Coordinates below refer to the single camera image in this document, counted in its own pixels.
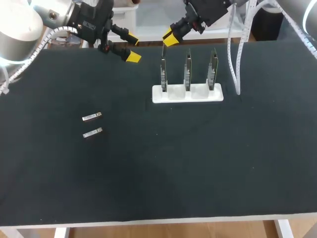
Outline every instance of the white shelf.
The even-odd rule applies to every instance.
[[[136,31],[133,32],[140,41],[161,41],[172,23],[179,21],[185,16],[184,3],[181,0],[143,0],[137,9]],[[228,37],[228,19],[225,16],[210,28],[207,28],[203,35],[191,31],[185,40],[197,39],[220,39]],[[243,24],[236,17],[232,37],[242,36]],[[120,37],[109,35],[109,40],[122,42]]]

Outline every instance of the white stand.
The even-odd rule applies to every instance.
[[[184,84],[167,86],[167,92],[162,91],[161,85],[152,88],[153,103],[196,103],[196,102],[222,102],[223,93],[219,83],[210,91],[208,83],[191,84],[191,91],[186,92]]]

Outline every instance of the black table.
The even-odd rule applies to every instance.
[[[0,227],[317,212],[317,62],[301,43],[248,43],[237,96],[225,45],[190,46],[193,82],[214,47],[224,101],[164,105],[160,47],[136,48],[139,64],[43,51],[0,97]],[[169,84],[187,48],[168,49]]]

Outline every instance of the cable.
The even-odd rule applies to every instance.
[[[228,34],[228,44],[227,44],[227,55],[228,55],[228,63],[229,63],[229,68],[230,72],[233,78],[234,86],[236,87],[237,90],[237,77],[233,69],[233,64],[232,64],[232,59],[231,59],[231,33],[232,33],[232,26],[234,22],[234,17],[236,15],[236,4],[232,6],[231,10],[231,15],[230,15],[230,20],[229,20],[229,34]]]
[[[13,80],[15,80],[21,73],[23,73],[29,66],[30,64],[35,60],[35,58],[38,56],[38,54],[41,52],[41,50],[45,47],[47,42],[52,38],[52,36],[60,31],[70,31],[71,33],[77,34],[77,30],[73,27],[68,27],[68,26],[62,26],[58,27],[54,30],[52,30],[46,38],[40,43],[40,45],[36,48],[36,50],[33,52],[33,54],[30,56],[30,58],[26,61],[26,63],[14,74],[10,77],[9,82],[11,83]],[[5,89],[5,84],[3,84],[0,87],[0,95]]]
[[[309,41],[306,34],[301,30],[301,28],[296,24],[296,22],[283,10],[283,8],[277,2],[274,2],[274,4],[276,5],[276,7],[278,7],[281,10],[281,12],[285,16],[285,18],[288,20],[289,24],[293,27],[294,31],[299,36],[301,41],[304,43],[307,49],[312,53],[312,55],[317,59],[317,50]]]
[[[3,92],[7,94],[9,92],[9,83],[10,83],[9,73],[8,73],[8,70],[6,70],[5,66],[1,66],[1,68],[5,77],[5,82],[3,83],[3,86],[4,86]]]
[[[248,42],[250,33],[251,33],[251,27],[253,23],[253,18],[254,16],[258,13],[258,11],[266,4],[269,3],[268,0],[264,0],[261,3],[259,3],[256,6],[257,1],[251,2],[250,6],[250,12],[246,17],[245,20],[245,27],[243,29],[243,35],[240,40],[239,48],[238,48],[238,55],[237,55],[237,64],[236,64],[236,77],[237,77],[237,86],[236,86],[236,92],[238,95],[241,94],[241,77],[240,77],[240,67],[241,67],[241,57],[242,57],[242,51],[243,51],[243,46],[245,42]]]

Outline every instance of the wooden floor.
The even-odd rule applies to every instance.
[[[316,219],[290,220],[294,238],[303,238]],[[39,238],[54,238],[55,229],[38,229]],[[0,232],[0,238],[6,236]],[[69,238],[278,238],[273,221],[219,222],[72,228]]]

